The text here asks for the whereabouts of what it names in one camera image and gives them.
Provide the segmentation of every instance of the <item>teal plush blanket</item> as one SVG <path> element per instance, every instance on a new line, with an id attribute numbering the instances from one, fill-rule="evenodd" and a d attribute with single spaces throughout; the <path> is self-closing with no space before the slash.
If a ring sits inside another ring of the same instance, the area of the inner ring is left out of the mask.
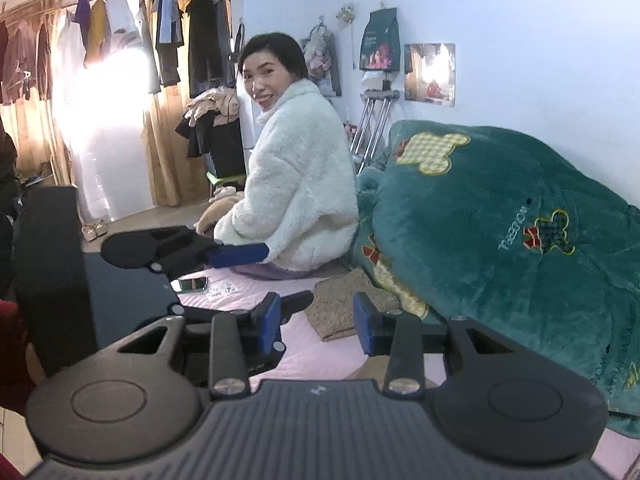
<path id="1" fill-rule="evenodd" d="M 590 379 L 639 438 L 640 211 L 519 132 L 401 121 L 390 138 L 385 171 L 358 178 L 356 263 Z"/>

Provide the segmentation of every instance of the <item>metal crutch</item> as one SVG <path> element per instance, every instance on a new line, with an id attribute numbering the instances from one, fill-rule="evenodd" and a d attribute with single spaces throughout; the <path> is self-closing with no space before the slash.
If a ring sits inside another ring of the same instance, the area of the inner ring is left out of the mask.
<path id="1" fill-rule="evenodd" d="M 400 92 L 398 90 L 367 90 L 364 92 L 364 97 L 366 97 L 367 101 L 362 112 L 362 118 L 351 141 L 351 158 L 358 166 L 358 174 L 371 163 L 373 157 L 376 155 L 376 150 L 378 149 L 382 133 L 385 129 L 389 110 L 391 110 L 391 104 L 400 98 Z M 360 155 L 359 152 L 365 138 L 365 132 L 369 127 L 371 115 L 373 114 L 377 101 L 382 102 L 380 114 L 371 132 L 364 155 Z"/>

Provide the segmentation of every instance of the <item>person in red clothing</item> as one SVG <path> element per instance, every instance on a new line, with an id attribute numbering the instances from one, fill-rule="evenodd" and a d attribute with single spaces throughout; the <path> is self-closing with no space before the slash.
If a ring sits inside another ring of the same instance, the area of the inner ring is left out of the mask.
<path id="1" fill-rule="evenodd" d="M 18 305 L 0 301 L 0 407 L 24 415 L 29 394 L 45 378 Z M 0 455 L 0 480 L 20 478 Z"/>

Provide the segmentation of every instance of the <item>folded brown towel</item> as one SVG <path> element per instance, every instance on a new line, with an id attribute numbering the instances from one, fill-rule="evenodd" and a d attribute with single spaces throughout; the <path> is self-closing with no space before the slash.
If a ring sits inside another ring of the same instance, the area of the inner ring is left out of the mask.
<path id="1" fill-rule="evenodd" d="M 319 282 L 314 289 L 314 302 L 305 312 L 322 341 L 355 335 L 353 295 L 356 292 L 366 292 L 381 312 L 400 308 L 400 301 L 395 295 L 375 287 L 364 270 L 359 268 L 344 276 Z"/>
<path id="2" fill-rule="evenodd" d="M 389 356 L 379 355 L 369 357 L 364 364 L 354 371 L 347 379 L 373 379 L 380 390 L 385 384 L 386 367 L 389 364 Z M 425 379 L 427 388 L 436 388 L 438 385 L 429 379 Z"/>

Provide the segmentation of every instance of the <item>coat collar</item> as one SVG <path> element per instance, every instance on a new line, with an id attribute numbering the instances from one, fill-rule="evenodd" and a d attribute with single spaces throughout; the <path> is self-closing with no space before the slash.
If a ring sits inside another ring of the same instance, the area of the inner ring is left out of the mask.
<path id="1" fill-rule="evenodd" d="M 267 110 L 266 112 L 262 112 L 258 118 L 256 119 L 258 124 L 264 126 L 269 119 L 271 119 L 272 115 L 276 113 L 278 108 L 280 108 L 284 103 L 295 99 L 296 97 L 308 95 L 308 94 L 317 94 L 321 95 L 318 87 L 313 84 L 309 79 L 301 79 L 296 81 L 295 83 L 291 83 L 289 88 L 284 91 L 284 94 L 280 96 L 280 98 L 276 101 L 276 104 L 273 105 L 272 108 Z"/>

